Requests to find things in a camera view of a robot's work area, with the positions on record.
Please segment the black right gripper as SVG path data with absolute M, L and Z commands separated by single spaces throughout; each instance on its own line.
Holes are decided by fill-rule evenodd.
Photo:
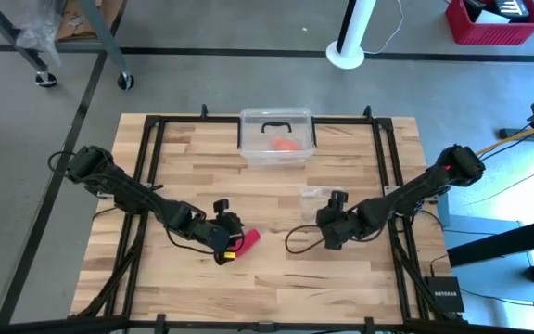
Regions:
M 348 197 L 346 192 L 334 190 L 327 205 L 316 213 L 316 224 L 322 233 L 326 249 L 341 250 L 348 240 L 364 237 L 364 228 L 358 215 L 343 211 Z

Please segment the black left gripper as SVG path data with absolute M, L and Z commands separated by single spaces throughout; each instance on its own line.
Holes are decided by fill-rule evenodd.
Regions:
M 229 200 L 219 199 L 213 203 L 216 217 L 208 220 L 209 232 L 205 237 L 208 247 L 213 250 L 216 264 L 227 264 L 236 258 L 236 253 L 245 245 L 243 223 L 238 215 L 229 212 Z

